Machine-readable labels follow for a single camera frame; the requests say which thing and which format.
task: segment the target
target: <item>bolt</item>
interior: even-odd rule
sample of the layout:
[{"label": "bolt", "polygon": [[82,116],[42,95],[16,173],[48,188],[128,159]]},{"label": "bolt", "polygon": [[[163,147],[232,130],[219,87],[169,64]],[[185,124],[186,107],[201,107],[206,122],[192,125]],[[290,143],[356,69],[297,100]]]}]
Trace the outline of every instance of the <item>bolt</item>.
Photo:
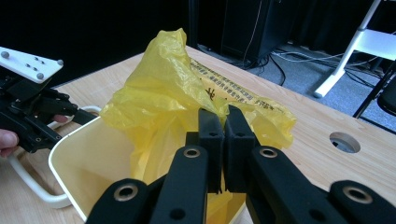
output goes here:
[{"label": "bolt", "polygon": [[38,74],[37,74],[37,78],[38,78],[38,79],[43,79],[43,78],[44,78],[44,74],[38,73]]},{"label": "bolt", "polygon": [[9,53],[6,51],[1,52],[1,56],[5,59],[7,59],[9,57]]}]

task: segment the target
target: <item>black cable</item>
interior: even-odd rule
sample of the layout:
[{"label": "black cable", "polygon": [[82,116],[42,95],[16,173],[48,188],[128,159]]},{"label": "black cable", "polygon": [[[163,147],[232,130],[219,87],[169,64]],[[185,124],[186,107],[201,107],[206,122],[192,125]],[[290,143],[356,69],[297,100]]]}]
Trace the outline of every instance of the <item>black cable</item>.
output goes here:
[{"label": "black cable", "polygon": [[279,71],[280,71],[280,73],[281,73],[281,75],[283,77],[283,80],[279,83],[279,86],[283,86],[283,84],[286,81],[286,74],[285,74],[283,69],[279,66],[279,64],[274,60],[274,58],[271,55],[269,55],[269,58],[274,62],[275,66],[279,69]]},{"label": "black cable", "polygon": [[[304,56],[301,56],[301,55],[293,55],[293,54],[291,54],[291,56],[292,56],[292,57],[295,57],[295,58],[298,58],[298,59],[309,59],[308,57],[304,57]],[[310,61],[310,62],[312,62],[312,63],[317,63],[317,64],[321,64],[321,65],[325,65],[325,66],[328,66],[328,67],[330,67],[330,68],[336,68],[336,65],[332,64],[332,62],[325,62],[325,61],[322,61],[322,60],[313,60],[313,61]],[[363,80],[361,77],[358,77],[357,75],[351,73],[351,72],[348,71],[348,70],[352,70],[352,71],[355,71],[355,72],[362,72],[362,73],[364,73],[364,74],[366,74],[366,75],[369,75],[369,76],[372,76],[372,77],[376,77],[376,78],[378,78],[378,79],[381,78],[380,75],[374,74],[374,73],[372,73],[372,72],[367,72],[367,71],[363,71],[363,70],[360,70],[360,69],[357,70],[357,69],[352,69],[352,68],[345,68],[346,74],[347,74],[347,76],[348,76],[350,79],[352,79],[353,81],[356,81],[356,82],[360,83],[361,85],[367,86],[367,87],[369,87],[369,88],[373,88],[374,85],[371,84],[371,83],[369,83],[369,82],[367,82],[367,81],[365,81],[365,80]]]},{"label": "black cable", "polygon": [[257,61],[257,66],[255,66],[255,68],[260,68],[261,71],[258,72],[254,72],[254,74],[256,76],[259,76],[261,74],[263,74],[265,72],[265,65],[267,65],[269,63],[269,55],[264,56],[263,58],[259,59]]},{"label": "black cable", "polygon": [[252,34],[251,34],[251,37],[250,37],[250,41],[247,44],[247,48],[246,48],[245,53],[244,53],[244,58],[242,59],[242,63],[244,64],[244,67],[245,67],[245,59],[246,59],[246,57],[248,55],[248,49],[250,48],[250,44],[252,43],[254,34],[256,33],[256,28],[257,28],[257,24],[259,23],[259,17],[260,17],[261,11],[262,11],[262,0],[259,3],[259,8],[257,10],[256,22],[254,23],[254,27],[253,27],[253,31],[252,31]]}]

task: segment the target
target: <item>table surface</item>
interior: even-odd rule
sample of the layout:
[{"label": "table surface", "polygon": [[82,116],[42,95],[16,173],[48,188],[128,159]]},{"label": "table surface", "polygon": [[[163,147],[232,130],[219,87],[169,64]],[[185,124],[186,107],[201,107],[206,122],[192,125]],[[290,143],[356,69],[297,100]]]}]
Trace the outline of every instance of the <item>table surface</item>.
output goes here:
[{"label": "table surface", "polygon": [[[329,189],[337,180],[354,180],[375,190],[396,205],[396,135],[362,120],[321,105],[298,93],[187,47],[189,55],[256,94],[286,106],[296,117],[293,144],[283,149],[312,184]],[[62,85],[60,92],[71,96],[79,106],[103,107],[120,89],[140,62],[142,54]],[[61,134],[76,127],[60,130]],[[346,153],[333,146],[332,133],[346,133],[359,142],[361,150]],[[63,193],[49,165],[49,150],[29,154],[20,149],[17,157],[44,189]],[[83,223],[73,206],[50,208],[20,179],[6,159],[0,159],[0,220],[2,223]]]}]

